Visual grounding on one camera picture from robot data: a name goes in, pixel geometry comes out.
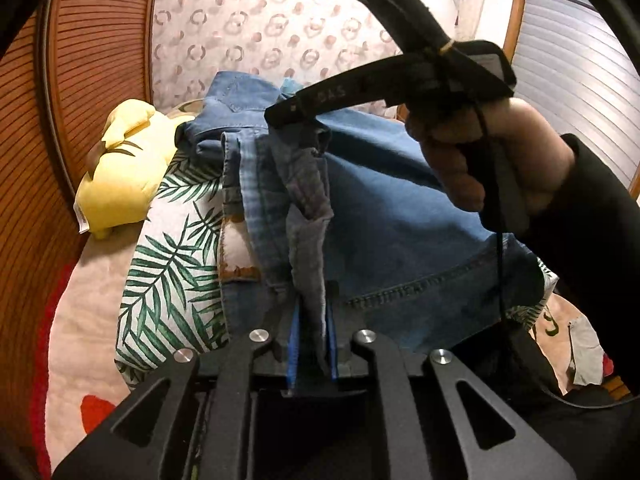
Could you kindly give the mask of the person's right hand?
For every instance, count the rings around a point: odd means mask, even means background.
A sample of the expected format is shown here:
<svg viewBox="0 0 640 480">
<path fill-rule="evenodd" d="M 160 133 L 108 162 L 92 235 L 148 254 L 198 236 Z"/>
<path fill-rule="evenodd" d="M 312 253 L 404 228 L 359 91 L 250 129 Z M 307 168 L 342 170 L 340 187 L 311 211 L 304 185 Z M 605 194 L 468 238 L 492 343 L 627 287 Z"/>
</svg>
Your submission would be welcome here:
<svg viewBox="0 0 640 480">
<path fill-rule="evenodd" d="M 570 175 L 575 155 L 525 101 L 474 106 L 444 122 L 410 112 L 410 136 L 451 203 L 494 232 L 524 233 Z"/>
</svg>

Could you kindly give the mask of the black sleeved right forearm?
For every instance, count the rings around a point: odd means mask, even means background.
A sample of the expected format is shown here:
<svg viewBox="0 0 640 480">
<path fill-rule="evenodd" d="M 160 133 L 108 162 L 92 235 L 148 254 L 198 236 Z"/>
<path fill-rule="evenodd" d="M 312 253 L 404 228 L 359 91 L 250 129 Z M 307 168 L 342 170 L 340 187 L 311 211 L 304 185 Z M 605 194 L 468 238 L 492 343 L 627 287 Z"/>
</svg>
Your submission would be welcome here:
<svg viewBox="0 0 640 480">
<path fill-rule="evenodd" d="M 516 236 L 559 274 L 632 393 L 639 391 L 639 207 L 574 134 L 502 134 L 526 199 Z"/>
</svg>

